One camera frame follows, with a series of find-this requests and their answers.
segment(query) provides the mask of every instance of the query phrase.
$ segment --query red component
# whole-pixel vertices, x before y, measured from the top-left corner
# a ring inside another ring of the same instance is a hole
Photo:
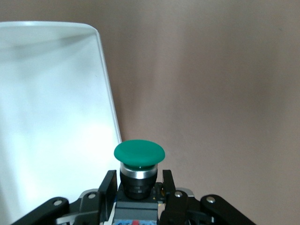
[[[140,224],[140,222],[138,220],[133,220],[132,221],[132,225],[139,225],[139,224]]]

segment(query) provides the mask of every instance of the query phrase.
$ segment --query white plastic tray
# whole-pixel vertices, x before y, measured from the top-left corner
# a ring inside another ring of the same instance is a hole
[[[0,23],[0,224],[98,188],[120,141],[96,29]]]

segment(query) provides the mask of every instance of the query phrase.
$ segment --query green button cap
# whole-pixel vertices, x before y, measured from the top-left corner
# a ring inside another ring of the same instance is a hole
[[[163,148],[146,140],[129,140],[119,144],[114,150],[117,160],[130,166],[155,165],[165,158]]]

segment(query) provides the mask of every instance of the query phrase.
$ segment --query silver screw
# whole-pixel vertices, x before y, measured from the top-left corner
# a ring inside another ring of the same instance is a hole
[[[180,191],[175,191],[175,196],[180,198],[182,196],[182,193]]]
[[[89,199],[92,199],[92,198],[94,198],[94,197],[96,197],[95,194],[90,194],[90,195],[88,196]]]
[[[55,205],[55,206],[58,206],[60,204],[62,204],[62,200],[57,200],[53,203],[53,205]]]
[[[211,196],[208,196],[208,197],[206,198],[206,201],[208,201],[209,203],[215,203],[215,202],[216,202],[215,198],[214,198],[214,197],[211,197]]]

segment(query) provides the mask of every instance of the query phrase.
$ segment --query green button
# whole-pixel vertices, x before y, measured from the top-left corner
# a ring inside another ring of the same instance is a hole
[[[146,140],[129,140],[119,144],[114,156],[122,163],[130,166],[155,165],[165,158],[163,148]]]

